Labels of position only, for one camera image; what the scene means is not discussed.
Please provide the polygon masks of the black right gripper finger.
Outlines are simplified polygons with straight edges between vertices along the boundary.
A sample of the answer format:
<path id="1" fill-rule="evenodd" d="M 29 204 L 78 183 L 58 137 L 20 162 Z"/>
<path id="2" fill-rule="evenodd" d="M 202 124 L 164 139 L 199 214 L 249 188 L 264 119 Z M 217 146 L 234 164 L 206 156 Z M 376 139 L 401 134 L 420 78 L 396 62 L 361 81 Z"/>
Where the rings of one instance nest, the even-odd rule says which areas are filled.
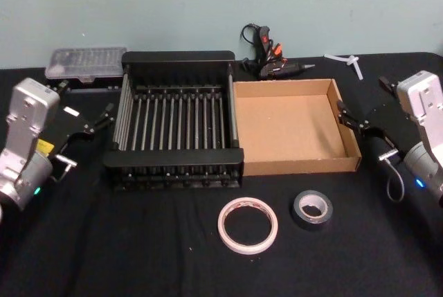
<path id="1" fill-rule="evenodd" d="M 391 82 L 387 77 L 381 76 L 378 78 L 379 86 L 385 91 L 385 92 L 396 92 L 397 91 L 397 84 L 394 82 Z"/>
<path id="2" fill-rule="evenodd" d="M 338 121 L 340 124 L 353 130 L 354 132 L 363 132 L 369 128 L 367 121 L 359 120 L 353 116 L 352 112 L 347 108 L 342 100 L 338 100 L 336 103 L 338 109 Z"/>

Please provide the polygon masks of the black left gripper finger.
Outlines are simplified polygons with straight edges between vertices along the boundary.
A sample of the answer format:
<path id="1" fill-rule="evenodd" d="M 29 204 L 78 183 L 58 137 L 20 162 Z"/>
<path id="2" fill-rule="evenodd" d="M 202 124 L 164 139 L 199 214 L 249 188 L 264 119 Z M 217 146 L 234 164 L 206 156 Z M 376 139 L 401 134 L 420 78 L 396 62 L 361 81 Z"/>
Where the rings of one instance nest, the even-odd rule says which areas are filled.
<path id="1" fill-rule="evenodd" d="M 69 90 L 69 81 L 68 80 L 62 80 L 62 81 L 60 81 L 58 83 L 47 82 L 45 84 L 45 87 L 53 90 L 59 96 L 63 96 Z"/>
<path id="2" fill-rule="evenodd" d="M 95 122 L 83 127 L 83 132 L 85 134 L 97 134 L 99 131 L 109 127 L 114 122 L 113 110 L 114 104 L 109 103 Z"/>

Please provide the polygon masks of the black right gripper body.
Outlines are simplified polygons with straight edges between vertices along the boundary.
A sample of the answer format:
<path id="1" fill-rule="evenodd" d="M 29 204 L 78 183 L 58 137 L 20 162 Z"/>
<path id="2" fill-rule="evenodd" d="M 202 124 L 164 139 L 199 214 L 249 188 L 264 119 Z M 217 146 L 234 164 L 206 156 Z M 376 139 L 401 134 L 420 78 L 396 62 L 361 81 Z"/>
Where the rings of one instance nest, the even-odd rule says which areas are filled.
<path id="1" fill-rule="evenodd" d="M 365 116 L 363 135 L 382 139 L 390 149 L 398 150 L 396 163 L 421 140 L 418 128 L 398 102 L 389 102 L 370 110 Z"/>

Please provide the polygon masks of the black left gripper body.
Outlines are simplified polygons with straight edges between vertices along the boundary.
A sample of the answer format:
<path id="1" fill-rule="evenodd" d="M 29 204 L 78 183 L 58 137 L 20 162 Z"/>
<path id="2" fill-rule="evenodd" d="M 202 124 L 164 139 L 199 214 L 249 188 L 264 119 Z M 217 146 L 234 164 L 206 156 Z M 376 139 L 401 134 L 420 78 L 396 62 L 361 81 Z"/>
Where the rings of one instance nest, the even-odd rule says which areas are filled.
<path id="1" fill-rule="evenodd" d="M 78 111 L 70 107 L 60 107 L 54 119 L 39 135 L 37 151 L 48 159 L 54 159 L 74 141 L 93 140 L 95 133 L 91 132 L 92 128 L 92 123 Z"/>

